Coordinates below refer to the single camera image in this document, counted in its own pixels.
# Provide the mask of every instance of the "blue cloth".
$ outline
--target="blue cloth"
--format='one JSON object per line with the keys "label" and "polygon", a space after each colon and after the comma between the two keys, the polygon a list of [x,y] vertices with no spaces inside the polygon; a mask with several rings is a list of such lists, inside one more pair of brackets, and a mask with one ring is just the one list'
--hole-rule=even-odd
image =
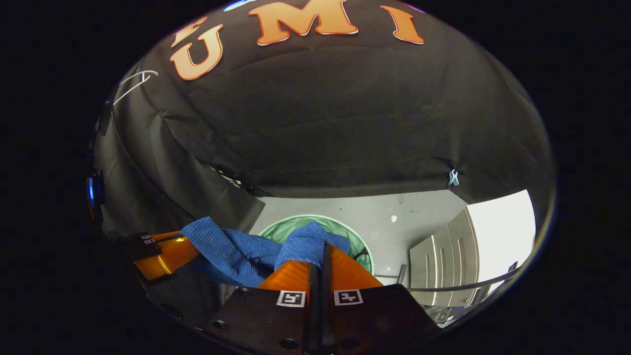
{"label": "blue cloth", "polygon": [[258,287],[288,260],[322,267],[329,243],[348,254],[350,241],[325,231],[317,222],[296,229],[284,244],[231,229],[220,229],[210,217],[182,229],[204,258],[191,263],[210,280],[235,286]]}

